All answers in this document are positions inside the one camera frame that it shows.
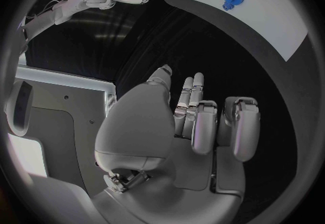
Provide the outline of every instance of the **black backdrop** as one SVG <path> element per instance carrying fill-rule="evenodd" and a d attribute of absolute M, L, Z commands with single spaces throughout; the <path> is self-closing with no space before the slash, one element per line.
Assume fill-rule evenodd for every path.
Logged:
<path fill-rule="evenodd" d="M 39 0 L 30 14 L 49 1 Z M 295 133 L 271 78 L 231 37 L 163 0 L 78 13 L 32 40 L 26 57 L 32 67 L 114 82 L 118 97 L 168 64 L 172 109 L 185 78 L 199 71 L 205 75 L 205 99 L 219 108 L 228 96 L 256 98 L 261 138 L 255 157 L 244 165 L 246 195 L 234 223 L 247 223 L 262 212 L 296 173 Z"/>

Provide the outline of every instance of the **wire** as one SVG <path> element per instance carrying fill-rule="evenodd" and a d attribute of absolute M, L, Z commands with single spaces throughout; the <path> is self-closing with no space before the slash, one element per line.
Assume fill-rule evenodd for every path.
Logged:
<path fill-rule="evenodd" d="M 44 7 L 44 9 L 43 9 L 40 13 L 38 13 L 37 15 L 34 15 L 33 17 L 32 17 L 32 16 L 26 16 L 26 18 L 28 18 L 28 19 L 33 19 L 35 16 L 39 16 L 39 15 L 43 14 L 45 11 L 47 11 L 47 10 L 53 8 L 53 7 L 55 6 L 55 4 L 47 8 L 47 6 L 48 6 L 50 3 L 52 3 L 53 1 L 56 1 L 56 2 L 59 3 L 59 2 L 65 1 L 65 0 L 61 0 L 61 1 L 52 0 L 52 1 L 50 1 L 48 4 L 46 4 L 46 6 Z"/>

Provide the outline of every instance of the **cable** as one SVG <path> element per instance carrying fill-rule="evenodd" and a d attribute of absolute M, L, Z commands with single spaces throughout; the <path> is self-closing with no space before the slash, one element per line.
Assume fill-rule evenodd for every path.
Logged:
<path fill-rule="evenodd" d="M 26 16 L 26 18 L 28 18 L 28 19 L 33 19 L 35 16 L 39 16 L 39 15 L 43 14 L 45 11 L 47 11 L 47 10 L 53 8 L 53 7 L 55 6 L 55 4 L 47 8 L 47 6 L 48 6 L 50 3 L 52 3 L 53 1 L 56 1 L 56 2 L 59 3 L 59 2 L 65 1 L 65 0 L 61 0 L 61 1 L 52 0 L 52 1 L 50 1 L 48 4 L 46 4 L 46 6 L 44 7 L 44 9 L 43 9 L 40 13 L 38 13 L 37 15 L 34 15 L 33 17 L 32 17 L 32 16 Z"/>

